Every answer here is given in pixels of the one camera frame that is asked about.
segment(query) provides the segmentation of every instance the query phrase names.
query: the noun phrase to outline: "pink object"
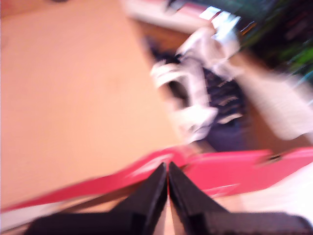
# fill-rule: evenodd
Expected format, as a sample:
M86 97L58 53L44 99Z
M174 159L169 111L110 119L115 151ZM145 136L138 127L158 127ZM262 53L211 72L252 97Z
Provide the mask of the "pink object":
M81 182L1 212L113 192L145 180L162 162L173 161L179 167L186 166L185 174L213 197L268 188L313 162L313 148L299 148L275 158L271 155L269 150L258 150L190 156L188 147L167 148L151 153L115 174Z

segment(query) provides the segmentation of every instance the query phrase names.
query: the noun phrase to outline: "dark blue fabric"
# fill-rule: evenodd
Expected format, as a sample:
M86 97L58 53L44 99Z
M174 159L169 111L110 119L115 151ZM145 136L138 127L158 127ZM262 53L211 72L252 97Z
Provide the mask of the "dark blue fabric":
M218 114L211 124L211 129L202 140L208 142L217 152L244 151L253 149L248 141L250 126L246 118L245 97L239 85L234 81L224 81L208 69L203 69L210 95L210 106L218 108ZM232 114L242 114L243 117L219 124L218 121Z
M245 118L236 118L226 124L212 123L207 136L198 142L205 141L217 152L252 150L248 141L249 127L245 125Z

